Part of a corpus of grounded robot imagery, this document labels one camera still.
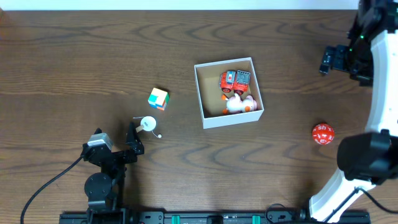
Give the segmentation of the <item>white rattle drum toy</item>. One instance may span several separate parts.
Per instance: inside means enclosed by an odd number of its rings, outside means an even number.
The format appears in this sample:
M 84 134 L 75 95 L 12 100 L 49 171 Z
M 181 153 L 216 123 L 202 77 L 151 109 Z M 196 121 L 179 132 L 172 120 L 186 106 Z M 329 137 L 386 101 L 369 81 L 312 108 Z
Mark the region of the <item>white rattle drum toy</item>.
M 139 133 L 141 131 L 151 132 L 155 137 L 161 139 L 161 134 L 155 133 L 155 128 L 157 126 L 157 121 L 153 116 L 140 116 L 134 117 L 134 119 L 140 119 L 140 125 L 136 128 L 136 132 Z

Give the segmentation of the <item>multicoloured puzzle cube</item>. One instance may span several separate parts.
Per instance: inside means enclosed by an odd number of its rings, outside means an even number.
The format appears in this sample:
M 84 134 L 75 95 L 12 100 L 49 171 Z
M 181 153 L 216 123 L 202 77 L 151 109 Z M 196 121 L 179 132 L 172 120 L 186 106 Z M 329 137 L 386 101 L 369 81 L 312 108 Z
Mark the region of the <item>multicoloured puzzle cube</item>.
M 153 88 L 148 98 L 151 107 L 158 110 L 165 110 L 169 102 L 169 93 L 158 88 Z

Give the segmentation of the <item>red lettered ball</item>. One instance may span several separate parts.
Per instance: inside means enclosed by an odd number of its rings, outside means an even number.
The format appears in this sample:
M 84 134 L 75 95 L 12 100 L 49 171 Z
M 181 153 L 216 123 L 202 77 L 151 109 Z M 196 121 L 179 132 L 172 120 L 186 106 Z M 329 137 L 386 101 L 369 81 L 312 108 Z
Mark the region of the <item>red lettered ball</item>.
M 312 129 L 312 138 L 318 144 L 327 145 L 334 137 L 335 131 L 329 124 L 320 123 Z

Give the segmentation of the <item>white cardboard box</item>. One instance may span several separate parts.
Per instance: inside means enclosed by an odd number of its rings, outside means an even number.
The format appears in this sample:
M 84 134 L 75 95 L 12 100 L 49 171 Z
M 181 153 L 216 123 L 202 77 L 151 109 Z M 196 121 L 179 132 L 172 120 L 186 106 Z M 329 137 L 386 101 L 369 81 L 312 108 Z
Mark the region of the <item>white cardboard box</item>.
M 226 110 L 227 101 L 223 97 L 233 97 L 234 91 L 224 92 L 220 88 L 220 78 L 224 72 L 238 70 L 251 74 L 248 90 L 240 98 L 245 100 L 247 96 L 252 96 L 257 103 L 257 109 L 233 114 Z M 204 129 L 259 121 L 264 112 L 264 105 L 251 57 L 197 64 L 194 66 L 194 72 Z

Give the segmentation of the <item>red toy fire truck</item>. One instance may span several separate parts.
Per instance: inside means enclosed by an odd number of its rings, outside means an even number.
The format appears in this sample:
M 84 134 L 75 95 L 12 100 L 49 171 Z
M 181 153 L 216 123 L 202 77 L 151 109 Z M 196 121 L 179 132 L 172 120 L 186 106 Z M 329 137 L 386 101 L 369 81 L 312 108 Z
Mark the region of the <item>red toy fire truck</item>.
M 220 75 L 219 88 L 224 93 L 234 92 L 238 95 L 248 91 L 251 73 L 242 70 L 228 70 Z

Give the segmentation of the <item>pink white toy duck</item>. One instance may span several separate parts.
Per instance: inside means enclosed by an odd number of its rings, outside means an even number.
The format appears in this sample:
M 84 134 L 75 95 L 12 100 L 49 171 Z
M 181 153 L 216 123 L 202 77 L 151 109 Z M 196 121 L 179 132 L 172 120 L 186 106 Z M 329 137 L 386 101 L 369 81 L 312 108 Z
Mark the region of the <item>pink white toy duck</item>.
M 223 114 L 247 113 L 257 110 L 257 101 L 251 95 L 242 100 L 235 93 L 229 98 L 226 95 L 222 95 L 221 99 L 226 101 L 226 108 L 223 110 Z

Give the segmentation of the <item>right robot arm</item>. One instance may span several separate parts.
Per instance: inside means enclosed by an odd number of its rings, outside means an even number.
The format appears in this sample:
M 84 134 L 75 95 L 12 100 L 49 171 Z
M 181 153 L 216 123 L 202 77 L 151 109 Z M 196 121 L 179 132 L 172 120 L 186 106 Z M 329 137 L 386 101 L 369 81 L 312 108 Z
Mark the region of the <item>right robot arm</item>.
M 341 141 L 337 170 L 299 215 L 307 223 L 367 223 L 367 214 L 347 208 L 397 178 L 397 1 L 360 1 L 348 38 L 325 49 L 320 73 L 339 70 L 370 86 L 371 109 L 365 132 Z

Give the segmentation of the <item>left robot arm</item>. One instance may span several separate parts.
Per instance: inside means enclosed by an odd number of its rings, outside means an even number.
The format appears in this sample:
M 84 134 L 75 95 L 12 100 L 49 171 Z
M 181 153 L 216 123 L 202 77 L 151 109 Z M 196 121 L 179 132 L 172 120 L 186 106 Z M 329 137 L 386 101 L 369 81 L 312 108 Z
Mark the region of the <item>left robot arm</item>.
M 137 162 L 144 153 L 136 126 L 129 124 L 126 134 L 128 149 L 113 152 L 108 134 L 98 128 L 83 145 L 82 159 L 100 167 L 101 171 L 88 177 L 84 190 L 88 197 L 88 223 L 138 223 L 139 215 L 123 206 L 126 165 Z

